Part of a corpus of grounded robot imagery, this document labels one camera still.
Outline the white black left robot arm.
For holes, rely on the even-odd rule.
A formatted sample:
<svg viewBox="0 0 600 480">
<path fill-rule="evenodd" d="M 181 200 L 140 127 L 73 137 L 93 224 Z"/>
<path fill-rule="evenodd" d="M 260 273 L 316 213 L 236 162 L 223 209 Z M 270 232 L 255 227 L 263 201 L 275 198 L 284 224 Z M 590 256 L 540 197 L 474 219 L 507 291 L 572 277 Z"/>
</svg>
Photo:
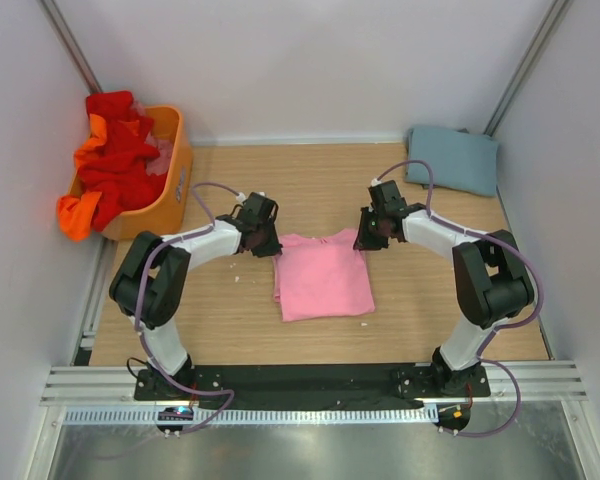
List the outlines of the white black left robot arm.
<svg viewBox="0 0 600 480">
<path fill-rule="evenodd" d="M 158 389 L 179 400 L 194 391 L 194 365 L 176 326 L 188 274 L 221 257 L 249 252 L 258 258 L 282 251 L 275 221 L 278 204 L 263 193 L 236 195 L 228 214 L 200 228 L 170 235 L 139 233 L 117 270 L 109 297 L 133 322 Z"/>
</svg>

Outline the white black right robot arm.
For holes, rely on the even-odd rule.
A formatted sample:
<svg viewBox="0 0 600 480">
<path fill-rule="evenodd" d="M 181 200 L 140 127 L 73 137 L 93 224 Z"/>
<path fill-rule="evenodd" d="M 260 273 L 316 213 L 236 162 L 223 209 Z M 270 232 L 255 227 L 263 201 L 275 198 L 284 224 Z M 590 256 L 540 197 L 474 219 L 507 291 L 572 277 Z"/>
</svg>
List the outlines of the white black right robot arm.
<svg viewBox="0 0 600 480">
<path fill-rule="evenodd" d="M 432 355 L 430 381 L 444 396 L 459 396 L 480 366 L 497 330 L 534 302 L 535 290 L 513 235 L 473 231 L 409 204 L 394 181 L 374 180 L 361 209 L 353 248 L 379 251 L 395 239 L 422 246 L 452 264 L 461 318 Z"/>
</svg>

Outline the pink t shirt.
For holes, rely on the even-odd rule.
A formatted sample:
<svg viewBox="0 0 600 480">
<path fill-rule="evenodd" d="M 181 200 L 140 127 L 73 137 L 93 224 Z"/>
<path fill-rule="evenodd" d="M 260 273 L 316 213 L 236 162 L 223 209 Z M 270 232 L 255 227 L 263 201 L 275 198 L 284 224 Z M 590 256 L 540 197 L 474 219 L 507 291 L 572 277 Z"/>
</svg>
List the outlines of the pink t shirt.
<svg viewBox="0 0 600 480">
<path fill-rule="evenodd" d="M 366 257 L 353 248 L 357 232 L 326 237 L 287 234 L 273 258 L 274 300 L 284 322 L 375 311 Z"/>
</svg>

